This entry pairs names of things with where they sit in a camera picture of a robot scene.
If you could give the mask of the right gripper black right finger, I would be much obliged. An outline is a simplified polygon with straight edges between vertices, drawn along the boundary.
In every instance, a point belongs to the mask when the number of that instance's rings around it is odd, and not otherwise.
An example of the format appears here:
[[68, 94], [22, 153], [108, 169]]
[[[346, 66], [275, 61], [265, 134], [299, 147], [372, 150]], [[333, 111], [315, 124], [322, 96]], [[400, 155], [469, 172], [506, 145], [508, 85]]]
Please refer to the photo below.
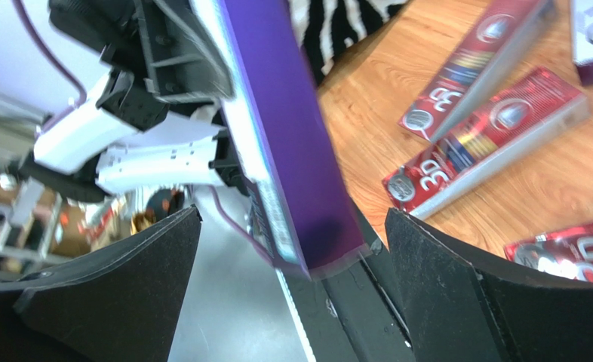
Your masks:
[[385, 229], [418, 361], [593, 361], [593, 284], [509, 262], [393, 208]]

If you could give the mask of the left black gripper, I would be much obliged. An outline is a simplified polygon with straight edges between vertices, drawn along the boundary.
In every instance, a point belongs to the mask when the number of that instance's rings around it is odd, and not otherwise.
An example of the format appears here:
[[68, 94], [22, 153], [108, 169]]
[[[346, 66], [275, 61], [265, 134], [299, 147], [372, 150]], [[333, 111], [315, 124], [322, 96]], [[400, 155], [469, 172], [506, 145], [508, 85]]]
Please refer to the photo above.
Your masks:
[[48, 7], [58, 30], [111, 66], [95, 106], [137, 130], [163, 122], [166, 103], [234, 94], [229, 67], [188, 1], [62, 0]]

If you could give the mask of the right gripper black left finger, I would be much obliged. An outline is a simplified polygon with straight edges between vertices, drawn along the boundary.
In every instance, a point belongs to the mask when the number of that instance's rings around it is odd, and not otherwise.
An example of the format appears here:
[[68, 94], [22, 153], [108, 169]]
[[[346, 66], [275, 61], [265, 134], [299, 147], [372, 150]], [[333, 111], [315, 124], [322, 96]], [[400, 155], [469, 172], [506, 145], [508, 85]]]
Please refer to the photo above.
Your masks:
[[166, 361], [201, 215], [181, 210], [122, 241], [0, 281], [0, 361]]

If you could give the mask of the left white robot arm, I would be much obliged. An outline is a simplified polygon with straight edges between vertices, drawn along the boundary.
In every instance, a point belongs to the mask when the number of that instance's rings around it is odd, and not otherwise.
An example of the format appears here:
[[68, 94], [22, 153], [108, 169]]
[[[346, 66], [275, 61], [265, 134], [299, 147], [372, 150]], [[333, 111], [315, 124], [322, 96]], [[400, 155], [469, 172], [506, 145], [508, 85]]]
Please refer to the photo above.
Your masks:
[[51, 24], [109, 66], [41, 127], [18, 173], [99, 203], [149, 186], [245, 190], [221, 113], [232, 80], [188, 1], [51, 1]]

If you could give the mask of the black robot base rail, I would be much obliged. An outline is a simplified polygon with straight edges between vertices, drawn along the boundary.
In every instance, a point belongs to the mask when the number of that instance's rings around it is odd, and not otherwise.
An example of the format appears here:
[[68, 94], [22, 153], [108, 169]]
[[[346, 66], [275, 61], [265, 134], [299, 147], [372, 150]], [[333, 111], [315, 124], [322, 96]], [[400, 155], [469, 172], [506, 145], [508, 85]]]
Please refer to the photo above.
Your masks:
[[309, 361], [413, 361], [392, 259], [363, 213], [371, 255], [321, 281], [278, 279]]

